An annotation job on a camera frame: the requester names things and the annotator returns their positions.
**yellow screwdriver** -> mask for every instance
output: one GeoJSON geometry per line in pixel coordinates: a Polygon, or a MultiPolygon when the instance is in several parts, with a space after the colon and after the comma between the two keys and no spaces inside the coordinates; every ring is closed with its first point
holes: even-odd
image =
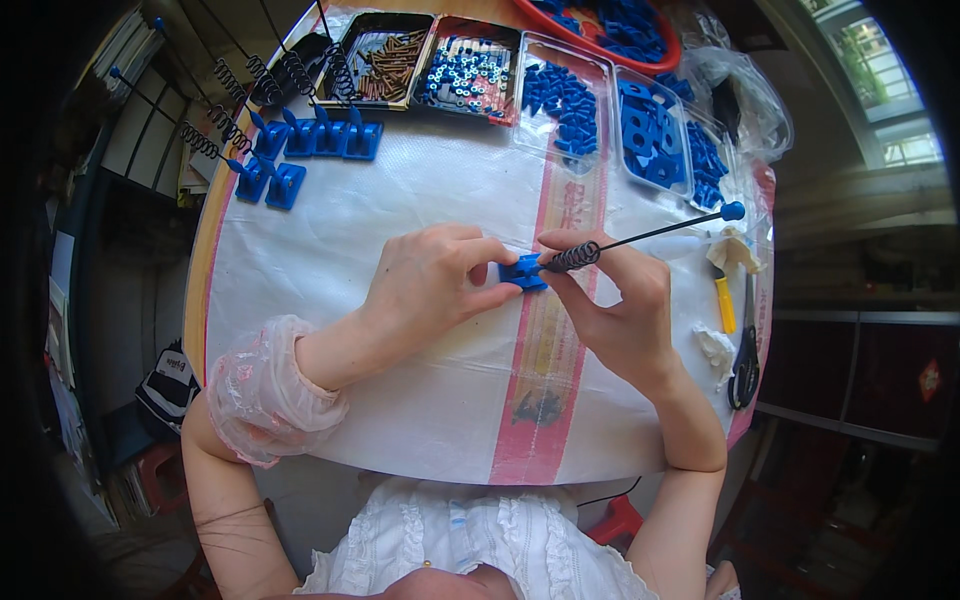
{"type": "Polygon", "coordinates": [[[717,298],[720,300],[720,317],[723,319],[724,333],[736,331],[736,316],[733,314],[733,300],[730,297],[730,288],[727,287],[727,274],[716,265],[713,267],[713,281],[717,284],[717,298]]]}

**finger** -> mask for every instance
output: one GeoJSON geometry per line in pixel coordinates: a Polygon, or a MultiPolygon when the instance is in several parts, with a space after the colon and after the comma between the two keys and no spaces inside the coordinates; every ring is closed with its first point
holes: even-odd
{"type": "Polygon", "coordinates": [[[464,225],[463,223],[450,221],[431,227],[443,231],[451,240],[472,240],[483,237],[483,231],[476,225],[464,225]]]}
{"type": "Polygon", "coordinates": [[[487,282],[487,263],[484,263],[482,265],[476,265],[475,267],[470,269],[469,277],[470,277],[470,283],[472,283],[477,287],[480,287],[481,285],[486,283],[487,282]]]}
{"type": "MultiPolygon", "coordinates": [[[[569,250],[590,240],[599,244],[601,248],[616,241],[603,230],[553,229],[542,233],[537,238],[537,241],[541,244],[556,251],[569,250]]],[[[556,252],[550,254],[545,252],[537,259],[537,262],[546,264],[553,258],[553,254],[556,254],[556,252]]],[[[650,261],[657,261],[657,259],[629,246],[618,246],[601,252],[596,265],[598,269],[613,280],[613,283],[621,291],[625,291],[627,288],[634,287],[636,280],[642,276],[642,273],[651,268],[650,261]]]]}
{"type": "Polygon", "coordinates": [[[586,320],[603,310],[593,303],[593,300],[584,292],[584,288],[580,287],[580,284],[568,274],[540,271],[539,275],[543,282],[553,288],[560,297],[567,314],[573,321],[573,326],[581,326],[586,320]]]}
{"type": "Polygon", "coordinates": [[[569,250],[590,240],[600,246],[616,241],[602,229],[551,229],[537,236],[538,242],[552,250],[569,250]]]}
{"type": "Polygon", "coordinates": [[[520,286],[506,282],[497,283],[492,288],[479,292],[470,292],[464,299],[467,318],[503,306],[507,300],[516,298],[522,293],[523,289],[520,286]]]}
{"type": "Polygon", "coordinates": [[[503,243],[495,237],[465,240],[460,243],[460,253],[468,268],[471,269],[488,262],[512,265],[519,259],[516,252],[507,250],[503,243]]]}

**white ruffled blouse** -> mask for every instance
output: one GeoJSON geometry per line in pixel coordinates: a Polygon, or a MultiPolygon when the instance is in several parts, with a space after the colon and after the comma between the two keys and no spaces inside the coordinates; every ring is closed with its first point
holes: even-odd
{"type": "Polygon", "coordinates": [[[561,488],[489,488],[392,477],[380,484],[333,552],[294,593],[370,595],[430,561],[507,574],[518,600],[656,599],[609,546],[577,529],[561,488]]]}

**coiled spring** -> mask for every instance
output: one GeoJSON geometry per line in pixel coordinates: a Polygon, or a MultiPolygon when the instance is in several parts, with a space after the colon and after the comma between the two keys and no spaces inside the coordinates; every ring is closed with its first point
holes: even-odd
{"type": "Polygon", "coordinates": [[[300,96],[306,96],[307,101],[312,104],[311,99],[317,95],[317,88],[310,80],[310,75],[306,72],[306,67],[303,66],[300,55],[293,50],[287,52],[283,57],[283,68],[287,70],[300,96]]]}
{"type": "Polygon", "coordinates": [[[276,101],[276,95],[280,93],[280,86],[267,68],[267,64],[258,55],[253,54],[247,59],[247,70],[253,75],[253,84],[260,85],[263,89],[267,103],[273,104],[276,101]]]}
{"type": "Polygon", "coordinates": [[[347,57],[340,42],[330,44],[324,50],[327,64],[327,77],[332,78],[330,97],[341,103],[352,104],[357,97],[356,84],[347,66],[347,57]]]}
{"type": "Polygon", "coordinates": [[[195,128],[189,121],[183,121],[180,125],[180,138],[190,145],[191,148],[208,158],[220,156],[220,149],[217,144],[203,135],[200,130],[195,128]]]}
{"type": "Polygon", "coordinates": [[[580,246],[574,246],[569,250],[560,252],[543,268],[554,273],[564,273],[592,265],[598,260],[600,260],[600,245],[590,240],[580,246]]]}
{"type": "Polygon", "coordinates": [[[233,98],[233,102],[237,104],[243,102],[243,99],[247,96],[247,90],[237,81],[236,75],[230,70],[225,60],[217,59],[217,63],[213,67],[213,75],[233,98]]]}
{"type": "Polygon", "coordinates": [[[217,105],[206,112],[213,125],[223,132],[223,141],[233,144],[237,152],[245,155],[253,147],[253,143],[246,137],[243,131],[237,127],[237,124],[230,118],[229,113],[222,105],[217,105]]]}

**plastic stool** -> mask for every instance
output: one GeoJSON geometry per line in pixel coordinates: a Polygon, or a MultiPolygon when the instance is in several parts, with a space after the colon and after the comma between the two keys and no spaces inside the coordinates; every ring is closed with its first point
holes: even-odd
{"type": "Polygon", "coordinates": [[[630,541],[633,541],[642,524],[643,517],[630,503],[630,498],[626,494],[619,495],[607,503],[606,516],[587,531],[587,537],[602,546],[620,536],[629,536],[630,541]]]}
{"type": "Polygon", "coordinates": [[[156,515],[173,513],[186,502],[186,480],[180,472],[179,462],[179,444],[154,444],[136,458],[144,495],[156,515]],[[175,490],[177,495],[170,497],[164,488],[175,490]]]}

